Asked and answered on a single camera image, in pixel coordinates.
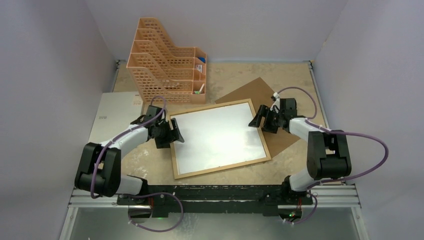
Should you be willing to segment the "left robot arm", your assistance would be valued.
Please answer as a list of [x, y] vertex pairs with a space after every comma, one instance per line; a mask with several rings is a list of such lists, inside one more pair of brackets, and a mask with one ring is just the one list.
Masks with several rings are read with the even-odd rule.
[[149, 140], [154, 140], [157, 149], [185, 141], [177, 120], [167, 119], [164, 107], [150, 105], [146, 114], [132, 121], [123, 132], [101, 143], [87, 143], [74, 179], [75, 188], [89, 192], [93, 199], [129, 195], [138, 205], [146, 203], [150, 195], [147, 180], [122, 174], [122, 159]]

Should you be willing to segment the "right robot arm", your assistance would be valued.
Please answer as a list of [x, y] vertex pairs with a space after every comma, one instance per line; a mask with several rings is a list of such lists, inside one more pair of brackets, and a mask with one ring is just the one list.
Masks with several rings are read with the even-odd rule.
[[279, 129], [295, 135], [307, 143], [306, 167], [287, 176], [281, 184], [280, 196], [288, 204], [305, 196], [309, 186], [322, 180], [338, 180], [352, 172], [347, 138], [342, 132], [326, 132], [308, 124], [299, 115], [294, 98], [274, 98], [272, 106], [260, 105], [249, 127], [276, 134]]

